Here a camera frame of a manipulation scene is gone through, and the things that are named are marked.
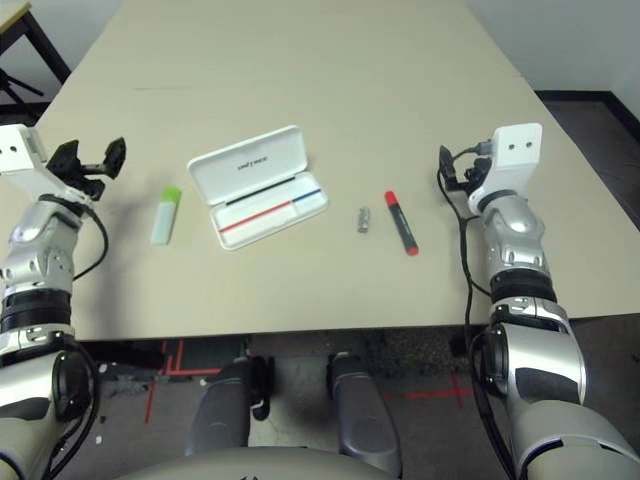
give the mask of silver battery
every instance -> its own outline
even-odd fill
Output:
[[[358,232],[367,233],[369,231],[369,207],[360,208],[358,214]]]

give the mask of green cap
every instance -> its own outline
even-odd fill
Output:
[[[162,191],[162,197],[160,198],[161,202],[170,202],[175,203],[176,205],[180,202],[180,196],[182,195],[182,190],[180,190],[176,186],[165,187]]]

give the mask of red line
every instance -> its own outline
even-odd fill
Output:
[[[453,390],[456,394],[456,400],[458,402],[458,408],[462,409],[462,395],[460,395],[460,385],[458,384],[458,374],[455,370],[451,370],[451,383],[453,383]]]
[[[448,390],[435,390],[432,392],[408,392],[400,394],[385,393],[384,398],[390,399],[403,399],[403,400],[417,400],[421,398],[444,398],[453,397],[459,395],[460,397],[468,397],[473,395],[473,388],[459,388],[457,393],[454,388]]]
[[[278,210],[279,208],[286,207],[287,205],[293,205],[293,202],[291,200],[287,200],[286,202],[276,205],[275,207],[268,208],[260,213],[256,213],[255,215],[251,215],[250,217],[247,217],[244,220],[240,220],[239,222],[232,223],[231,225],[227,225],[226,227],[220,228],[218,230],[218,233],[224,233],[228,230],[231,230],[232,228],[236,228],[236,227],[239,227],[240,225],[244,225],[245,223],[250,222],[251,220],[255,220],[256,218],[262,217],[263,215],[266,215],[267,213],[271,213],[275,210]]]
[[[163,340],[162,341],[162,354],[164,355],[165,353],[167,353],[167,341]],[[160,367],[160,370],[158,370],[158,375],[162,375],[162,367]],[[153,380],[151,382],[151,385],[149,386],[149,395],[147,396],[147,407],[145,409],[145,413],[144,413],[144,423],[148,424],[151,421],[151,409],[153,408],[153,397],[154,394],[156,392],[156,382],[155,380]]]
[[[156,382],[151,382],[151,386],[149,387],[149,396],[147,397],[147,409],[144,414],[144,423],[148,424],[151,422],[151,407],[153,406],[153,394],[156,391]]]
[[[182,365],[182,353],[184,351],[184,340],[180,339],[178,342],[178,359],[176,360],[176,370],[180,370]]]
[[[216,375],[220,373],[221,368],[194,368],[191,370],[169,370],[167,375],[171,377],[180,375]]]
[[[163,340],[162,341],[162,355],[167,353],[167,341]],[[160,370],[158,370],[158,375],[162,375],[162,367],[160,368]]]

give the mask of blue line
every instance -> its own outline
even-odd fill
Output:
[[[310,197],[311,195],[315,195],[316,193],[320,193],[321,191],[322,191],[322,189],[319,188],[318,190],[314,190],[313,192],[309,192],[309,193],[305,193],[304,195],[300,195],[299,197],[296,197],[291,201],[292,202],[297,202],[298,200],[302,200],[303,198]]]

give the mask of white wall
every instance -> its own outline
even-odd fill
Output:
[[[466,0],[536,90],[611,90],[640,118],[640,1]]]
[[[115,13],[121,0],[30,0],[31,13],[73,70],[104,26]],[[7,0],[0,0],[0,8]],[[18,40],[0,56],[0,68],[9,75],[24,80],[45,92],[44,100],[51,100],[60,83],[26,38]],[[17,87],[16,92],[30,102],[43,99]],[[0,103],[12,103],[0,93]]]
[[[120,2],[31,0],[31,12],[73,69]],[[612,90],[640,118],[639,0],[466,2],[533,88]],[[59,89],[25,39],[0,57],[0,67],[44,90],[47,100]],[[0,103],[8,101],[0,94]]]

